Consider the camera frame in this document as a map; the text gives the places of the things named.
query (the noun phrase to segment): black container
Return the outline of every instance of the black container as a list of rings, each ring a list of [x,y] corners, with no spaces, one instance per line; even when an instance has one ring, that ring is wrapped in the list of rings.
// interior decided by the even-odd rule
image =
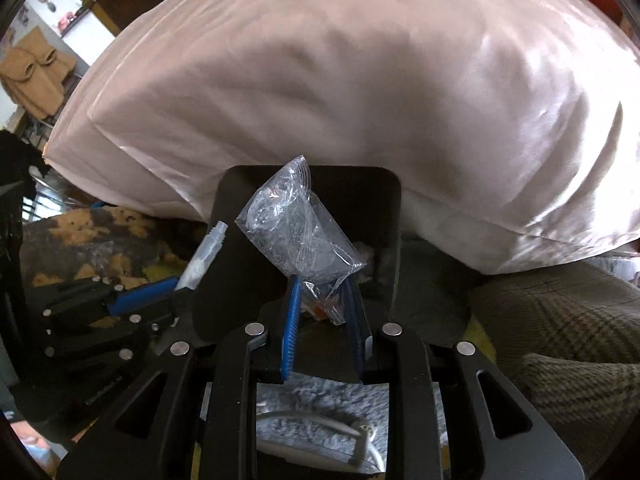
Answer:
[[[220,180],[211,224],[229,228],[220,253],[194,297],[193,326],[199,337],[218,342],[230,330],[254,321],[268,301],[282,297],[286,277],[246,238],[235,220],[255,191],[280,166],[235,166]],[[382,168],[312,166],[312,190],[352,243],[374,251],[373,274],[361,287],[365,299],[393,303],[399,250],[401,186]]]

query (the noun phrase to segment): plaid blanket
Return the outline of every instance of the plaid blanket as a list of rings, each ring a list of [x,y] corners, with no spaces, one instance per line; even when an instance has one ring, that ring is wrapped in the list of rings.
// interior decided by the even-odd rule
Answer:
[[[498,276],[470,299],[500,370],[586,475],[637,478],[640,290],[577,262]]]

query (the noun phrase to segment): white plastic tube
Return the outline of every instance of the white plastic tube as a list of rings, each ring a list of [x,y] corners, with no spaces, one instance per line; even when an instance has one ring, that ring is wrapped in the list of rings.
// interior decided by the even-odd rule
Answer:
[[[216,226],[203,238],[196,253],[184,269],[175,290],[181,288],[190,288],[196,290],[200,280],[205,272],[209,269],[212,261],[218,256],[222,242],[225,240],[227,225],[224,222],[218,222]]]

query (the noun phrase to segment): black cloth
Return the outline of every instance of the black cloth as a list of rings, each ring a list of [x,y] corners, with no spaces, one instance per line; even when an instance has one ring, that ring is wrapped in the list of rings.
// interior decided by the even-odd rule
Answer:
[[[34,200],[36,183],[29,175],[29,166],[35,166],[43,175],[49,170],[40,150],[11,132],[0,130],[0,186],[23,181],[24,196]]]

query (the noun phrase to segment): white cable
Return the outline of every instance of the white cable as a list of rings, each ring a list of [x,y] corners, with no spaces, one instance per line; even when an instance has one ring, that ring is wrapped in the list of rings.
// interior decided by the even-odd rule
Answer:
[[[356,445],[356,449],[354,450],[354,455],[356,452],[360,453],[360,456],[357,457],[358,463],[362,463],[365,459],[365,455],[362,453],[366,453],[369,451],[372,456],[374,462],[376,463],[376,467],[380,472],[385,471],[385,461],[382,460],[382,455],[378,449],[373,445],[373,439],[376,437],[376,433],[378,432],[378,428],[369,424],[366,420],[357,420],[351,425],[356,431],[361,432],[361,434],[365,437],[364,446],[362,450],[358,450],[358,446]]]
[[[349,462],[360,465],[367,458],[367,451],[369,449],[369,444],[371,444],[371,436],[369,431],[362,428],[360,433],[360,438],[356,439],[356,445],[353,447],[353,456],[349,460]]]
[[[342,462],[335,458],[323,454],[313,453],[293,446],[278,444],[270,440],[256,440],[256,449],[260,452],[279,456],[287,462],[323,469],[328,471],[343,471],[347,473],[358,473],[360,469],[348,462]]]
[[[329,418],[327,416],[318,415],[317,413],[311,412],[300,412],[297,410],[288,410],[282,412],[267,412],[261,413],[257,415],[256,421],[260,422],[261,420],[267,420],[269,418],[301,418],[304,420],[311,420],[316,424],[320,424],[321,426],[326,426],[328,428],[332,428],[332,430],[337,431],[338,433],[344,434],[346,436],[350,436],[351,438],[355,438],[357,440],[363,438],[363,432],[352,428],[351,426],[347,426],[345,423],[340,422],[339,420],[335,420],[333,418]],[[385,462],[382,460],[382,455],[373,445],[370,440],[369,433],[367,431],[364,432],[367,438],[366,449],[369,451],[371,457],[376,462],[376,467],[379,469],[381,473],[385,471]]]

